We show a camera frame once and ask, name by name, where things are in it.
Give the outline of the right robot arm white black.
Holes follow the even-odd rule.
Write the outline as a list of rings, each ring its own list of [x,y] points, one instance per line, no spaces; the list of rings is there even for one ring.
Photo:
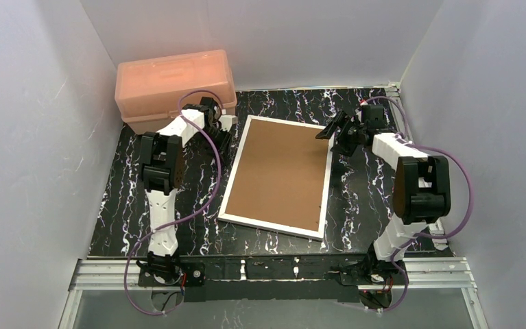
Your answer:
[[[365,146],[395,171],[392,216],[383,233],[371,244],[378,262],[403,259],[408,242],[451,209],[449,162],[410,147],[385,120],[382,105],[363,103],[356,111],[339,111],[318,139],[335,139],[331,151],[351,156]]]

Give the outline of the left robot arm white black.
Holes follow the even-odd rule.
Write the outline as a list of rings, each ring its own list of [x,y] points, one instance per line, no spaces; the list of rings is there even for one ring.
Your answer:
[[[176,226],[183,219],[176,217],[176,194],[184,178],[184,147],[194,136],[201,136],[210,146],[215,164],[215,185],[219,192],[222,180],[222,152],[230,143],[230,131],[237,117],[228,114],[212,98],[203,97],[198,104],[187,104],[180,114],[157,132],[141,137],[141,180],[150,207],[150,233],[147,260],[138,266],[147,271],[173,272],[178,240]]]

